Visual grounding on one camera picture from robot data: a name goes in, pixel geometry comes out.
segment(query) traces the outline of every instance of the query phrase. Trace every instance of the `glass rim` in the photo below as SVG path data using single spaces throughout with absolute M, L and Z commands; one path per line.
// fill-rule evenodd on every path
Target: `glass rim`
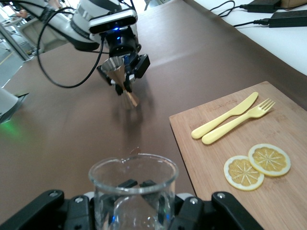
M 95 177 L 92 175 L 92 172 L 102 163 L 107 163 L 108 161 L 111 161 L 111 160 L 122 160 L 122 161 L 133 160 L 139 157 L 146 157 L 146 156 L 155 157 L 155 158 L 168 162 L 169 165 L 171 165 L 171 167 L 174 170 L 173 175 L 168 180 L 165 180 L 162 183 L 147 186 L 147 187 L 140 187 L 140 188 L 123 188 L 123 187 L 115 187 L 111 185 L 106 185 L 106 184 L 99 182 L 99 180 L 95 179 Z M 176 180 L 178 175 L 179 175 L 178 167 L 172 160 L 170 160 L 169 158 L 163 157 L 163 156 L 150 154 L 150 153 L 139 153 L 137 155 L 134 155 L 134 156 L 131 156 L 125 159 L 107 158 L 107 159 L 104 159 L 94 164 L 88 173 L 89 179 L 94 184 L 94 186 L 97 186 L 107 192 L 114 193 L 117 195 L 142 195 L 142 194 L 158 192 L 161 189 L 168 187 L 170 184 L 172 184 Z

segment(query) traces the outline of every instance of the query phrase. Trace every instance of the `yellow floor line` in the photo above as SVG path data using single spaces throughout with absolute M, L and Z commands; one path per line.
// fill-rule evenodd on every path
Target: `yellow floor line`
M 12 54 L 14 53 L 14 51 L 12 51 L 2 62 L 0 62 L 0 65 L 5 62 L 6 59 L 8 59 Z

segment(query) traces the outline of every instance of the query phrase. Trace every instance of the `yellow fork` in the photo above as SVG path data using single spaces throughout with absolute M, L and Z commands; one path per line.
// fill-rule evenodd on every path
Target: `yellow fork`
M 260 103 L 256 107 L 248 110 L 247 113 L 239 116 L 238 118 L 226 123 L 225 125 L 222 125 L 218 127 L 217 129 L 214 129 L 213 131 L 207 133 L 204 135 L 201 140 L 204 144 L 209 145 L 222 136 L 224 136 L 226 133 L 228 133 L 230 130 L 241 124 L 243 121 L 249 119 L 249 118 L 258 118 L 263 115 L 265 115 L 275 104 L 274 101 L 267 99 L 264 102 Z

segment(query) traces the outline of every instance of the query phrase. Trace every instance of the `lemon slice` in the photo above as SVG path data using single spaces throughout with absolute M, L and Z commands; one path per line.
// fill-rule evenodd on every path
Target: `lemon slice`
M 248 152 L 251 165 L 267 176 L 286 174 L 291 162 L 289 156 L 280 148 L 270 144 L 258 144 Z
M 224 165 L 224 174 L 233 187 L 244 191 L 258 188 L 264 179 L 264 175 L 251 166 L 247 156 L 229 158 Z

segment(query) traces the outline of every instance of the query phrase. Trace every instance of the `wooden cutting board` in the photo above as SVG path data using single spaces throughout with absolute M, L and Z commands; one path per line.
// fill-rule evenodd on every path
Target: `wooden cutting board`
M 252 107 L 267 98 L 276 101 L 265 116 L 245 121 L 211 145 L 191 137 L 192 130 L 232 109 L 253 92 L 259 96 Z M 266 230 L 307 229 L 307 111 L 269 82 L 263 82 L 169 119 L 199 198 L 211 200 L 213 192 L 227 191 Z M 254 191 L 232 187 L 224 177 L 224 163 L 236 155 L 247 156 L 249 149 L 260 143 L 283 149 L 291 159 L 290 171 L 281 177 L 266 176 Z

